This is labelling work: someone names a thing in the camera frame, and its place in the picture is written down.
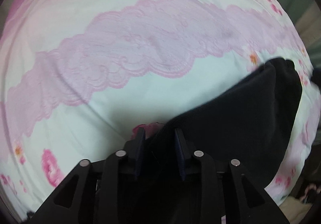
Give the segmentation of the pink floral bed cover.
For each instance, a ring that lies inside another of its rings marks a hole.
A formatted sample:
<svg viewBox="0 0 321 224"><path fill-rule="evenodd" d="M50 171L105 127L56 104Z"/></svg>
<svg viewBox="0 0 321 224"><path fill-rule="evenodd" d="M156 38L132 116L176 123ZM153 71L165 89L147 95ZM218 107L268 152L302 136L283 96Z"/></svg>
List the pink floral bed cover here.
<svg viewBox="0 0 321 224"><path fill-rule="evenodd" d="M267 192L289 196L311 151L320 92L279 0L14 0L1 34L1 197L35 212L83 158L223 93L274 57L303 86Z"/></svg>

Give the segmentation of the black knit pants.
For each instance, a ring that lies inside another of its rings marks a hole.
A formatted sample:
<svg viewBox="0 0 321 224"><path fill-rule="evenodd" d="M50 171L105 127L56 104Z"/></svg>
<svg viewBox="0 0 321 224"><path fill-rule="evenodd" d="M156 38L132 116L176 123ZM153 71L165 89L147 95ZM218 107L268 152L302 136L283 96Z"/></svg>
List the black knit pants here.
<svg viewBox="0 0 321 224"><path fill-rule="evenodd" d="M294 63L275 58L236 85L165 124L139 125L146 140L127 190L128 223L175 223L181 178L175 131L214 160L239 160L265 190L288 148L302 86Z"/></svg>

